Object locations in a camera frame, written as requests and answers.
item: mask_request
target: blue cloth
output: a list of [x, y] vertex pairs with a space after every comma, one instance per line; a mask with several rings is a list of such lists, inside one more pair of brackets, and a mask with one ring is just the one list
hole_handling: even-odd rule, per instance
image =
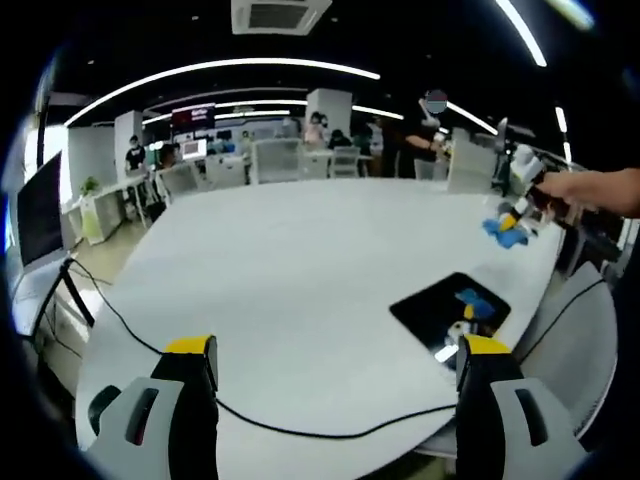
[[529, 238], [527, 232], [520, 228], [512, 228], [506, 232], [500, 231], [500, 221], [489, 219], [482, 223], [482, 228], [492, 237], [496, 237], [498, 244], [506, 249], [510, 249], [515, 244], [520, 243], [522, 245], [529, 244]]
[[484, 320], [496, 312], [496, 309], [472, 288], [465, 288], [463, 291], [456, 293], [456, 298], [465, 305], [473, 306], [474, 320]]

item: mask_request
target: ceiling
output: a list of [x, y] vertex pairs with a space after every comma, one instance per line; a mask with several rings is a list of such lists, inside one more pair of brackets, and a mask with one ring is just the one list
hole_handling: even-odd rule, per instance
[[[97, 99], [130, 82], [184, 65], [243, 57], [286, 57], [325, 61], [376, 72], [379, 81], [340, 72], [293, 66], [231, 66], [176, 75], [126, 92], [87, 113], [74, 125], [112, 121], [132, 109], [147, 109], [184, 96], [255, 87], [328, 87], [351, 91], [354, 103], [397, 111], [405, 99], [440, 88], [449, 99], [496, 124], [508, 116], [531, 128], [537, 146], [562, 152], [554, 106], [564, 107], [574, 160], [598, 161], [592, 141], [602, 131], [596, 119], [618, 117], [627, 98], [620, 73], [635, 53], [620, 47], [626, 37], [597, 16], [596, 34], [583, 34], [547, 3], [511, 0], [525, 19], [548, 67], [537, 67], [517, 32], [494, 0], [430, 0], [393, 3], [334, 0], [308, 37], [234, 36], [230, 2], [215, 10], [189, 13], [148, 9], [93, 9], [74, 17], [73, 27], [56, 62], [57, 92]], [[594, 102], [594, 92], [608, 101]], [[305, 93], [250, 92], [225, 94], [158, 107], [206, 101], [304, 99]], [[80, 107], [55, 106], [48, 123], [62, 123]], [[445, 126], [466, 125], [452, 112]]]

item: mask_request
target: floor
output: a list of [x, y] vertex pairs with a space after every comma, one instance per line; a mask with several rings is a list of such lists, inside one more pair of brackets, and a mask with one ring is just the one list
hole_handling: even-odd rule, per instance
[[[84, 241], [76, 247], [74, 257], [91, 272], [100, 291], [107, 298], [110, 284], [115, 281], [145, 232], [140, 223], [125, 223], [102, 244], [91, 246]], [[77, 265], [72, 266], [71, 276], [87, 307], [96, 314], [102, 305], [102, 299], [95, 285]], [[73, 395], [89, 330], [75, 310], [66, 288], [61, 286], [56, 294], [65, 303], [68, 302], [71, 308], [66, 310], [58, 306], [55, 311], [50, 312], [49, 325], [54, 326], [58, 341], [53, 340], [53, 336], [48, 333], [44, 340], [43, 355], [58, 380]], [[409, 453], [364, 479], [436, 480], [447, 478], [446, 468], [447, 464], [442, 459]]]

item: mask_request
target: human arm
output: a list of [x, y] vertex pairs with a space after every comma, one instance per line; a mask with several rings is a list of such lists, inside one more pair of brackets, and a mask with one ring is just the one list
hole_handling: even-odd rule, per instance
[[623, 217], [640, 218], [640, 169], [618, 172], [547, 173], [538, 188], [567, 203], [609, 210]]

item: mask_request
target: potted plant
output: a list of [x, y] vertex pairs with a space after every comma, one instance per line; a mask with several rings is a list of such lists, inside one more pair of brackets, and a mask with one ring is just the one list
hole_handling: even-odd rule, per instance
[[82, 193], [83, 197], [88, 197], [97, 192], [99, 188], [100, 184], [98, 181], [93, 177], [88, 177], [80, 187], [80, 193]]

